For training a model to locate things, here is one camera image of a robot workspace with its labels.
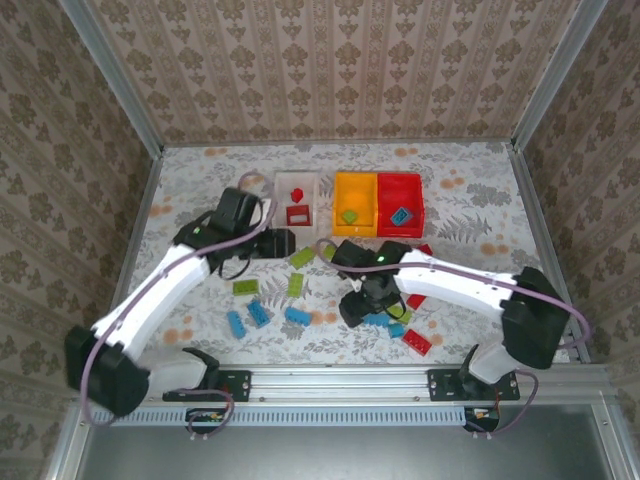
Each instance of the patterned wallpaper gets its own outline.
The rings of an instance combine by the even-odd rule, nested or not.
[[[56,1],[0,1],[0,478],[38,478],[62,341],[111,300],[150,159]]]
[[[89,0],[165,143],[508,137],[576,0]]]
[[[640,436],[640,2],[610,1],[525,156],[573,300]]]

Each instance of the blue lego brick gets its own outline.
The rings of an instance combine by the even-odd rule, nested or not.
[[[412,218],[413,218],[413,214],[409,210],[407,210],[404,207],[400,207],[396,211],[396,213],[394,213],[393,216],[391,217],[391,222],[396,227],[399,227],[399,226],[404,225],[405,223],[407,223]]]
[[[286,318],[290,322],[299,323],[304,327],[308,327],[309,325],[311,325],[311,314],[303,312],[301,310],[297,310],[293,307],[287,307],[287,309],[284,311],[284,318]]]
[[[247,305],[247,308],[249,309],[251,317],[256,321],[256,327],[262,328],[271,321],[269,315],[264,311],[264,308],[262,308],[262,305],[260,305],[258,300],[251,302]]]
[[[391,318],[386,313],[370,313],[364,317],[365,325],[374,325],[376,327],[388,327]]]
[[[227,312],[227,318],[229,319],[229,325],[231,325],[231,333],[233,333],[233,336],[238,340],[243,338],[247,334],[247,330],[244,328],[238,312]]]
[[[391,338],[404,336],[404,326],[399,323],[392,323],[387,328],[389,329],[389,335],[391,336]]]

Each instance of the green lego brick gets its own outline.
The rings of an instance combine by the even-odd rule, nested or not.
[[[292,273],[289,277],[289,288],[287,290],[287,295],[290,297],[299,298],[302,295],[302,282],[304,280],[304,275],[301,273]]]
[[[313,250],[311,250],[311,248],[305,247],[302,250],[300,250],[298,253],[293,255],[289,259],[289,262],[291,263],[291,265],[295,267],[296,270],[298,270],[299,268],[304,267],[307,263],[313,260],[315,256],[316,254]]]
[[[393,307],[389,307],[387,312],[390,313],[391,317],[400,317],[402,315],[402,307],[400,305],[394,305]],[[407,309],[407,311],[400,318],[392,318],[393,321],[402,323],[404,325],[409,324],[409,320],[411,320],[411,310]]]
[[[349,225],[351,225],[353,222],[355,222],[358,219],[358,214],[353,210],[347,210],[342,214],[342,219],[345,222],[347,222]]]
[[[333,245],[327,245],[322,253],[324,254],[324,258],[326,258],[327,260],[331,260],[336,254],[336,247],[334,247]]]
[[[258,292],[260,292],[260,287],[257,280],[233,282],[233,295],[235,297],[240,295],[255,295]]]

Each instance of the yellow bin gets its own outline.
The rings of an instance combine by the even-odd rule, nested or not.
[[[342,218],[342,214],[347,210],[358,215],[351,225]],[[377,173],[336,173],[333,234],[339,237],[376,237],[378,235]]]

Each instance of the lego brick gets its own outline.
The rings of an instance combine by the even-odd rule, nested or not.
[[[393,307],[389,307],[387,312],[391,316],[392,320],[398,323],[403,323],[404,325],[409,324],[409,320],[411,320],[411,311],[407,310],[402,313],[402,307],[400,305],[394,305]]]
[[[305,247],[295,255],[292,255],[289,259],[289,263],[295,267],[296,270],[304,267],[307,263],[311,262],[316,256],[315,252],[310,247]]]
[[[391,338],[398,338],[404,336],[404,326],[400,323],[391,323],[387,327]]]
[[[233,282],[233,295],[235,297],[240,295],[255,295],[258,292],[260,292],[260,286],[257,280]]]
[[[262,308],[262,305],[260,305],[260,302],[258,300],[254,300],[253,302],[251,302],[247,306],[247,308],[249,309],[251,317],[256,322],[256,327],[262,328],[271,321],[269,315],[267,315],[267,312],[264,311],[264,308]]]
[[[295,309],[293,307],[287,307],[284,311],[284,318],[290,322],[299,323],[304,327],[311,325],[311,314]]]
[[[301,188],[294,188],[291,192],[291,201],[300,203],[300,200],[304,197],[304,192]]]
[[[238,312],[227,312],[227,319],[229,320],[231,333],[233,333],[234,337],[240,340],[247,334],[247,330],[244,328],[242,320],[240,319],[240,314],[238,314]]]
[[[331,260],[333,256],[336,254],[336,247],[334,247],[333,245],[327,245],[322,251],[322,253],[324,253],[324,257],[327,260]]]
[[[287,226],[289,227],[310,227],[311,214],[309,205],[294,205],[287,207]]]
[[[429,342],[429,340],[412,329],[407,330],[407,333],[405,333],[404,337],[402,337],[402,341],[413,348],[423,357],[431,348],[431,343]]]
[[[427,243],[418,247],[418,250],[420,250],[422,253],[426,253],[427,255],[433,255],[433,250],[431,250],[431,247]]]
[[[390,320],[391,317],[386,313],[370,313],[364,317],[364,324],[376,327],[388,327]]]
[[[427,297],[425,297],[424,295],[411,295],[409,296],[409,298],[407,298],[407,305],[411,308],[413,308],[414,310],[417,310],[420,305],[422,305],[422,302],[425,301]]]
[[[351,225],[358,219],[358,214],[353,210],[347,210],[346,212],[343,212],[341,216],[348,225]]]
[[[299,298],[302,294],[302,282],[304,281],[304,275],[301,273],[292,273],[289,277],[289,288],[287,289],[287,295],[294,298]]]
[[[412,218],[413,218],[413,214],[409,210],[407,210],[404,207],[400,207],[398,210],[396,210],[396,213],[394,213],[391,216],[391,222],[396,227],[400,227],[401,225],[404,225]]]

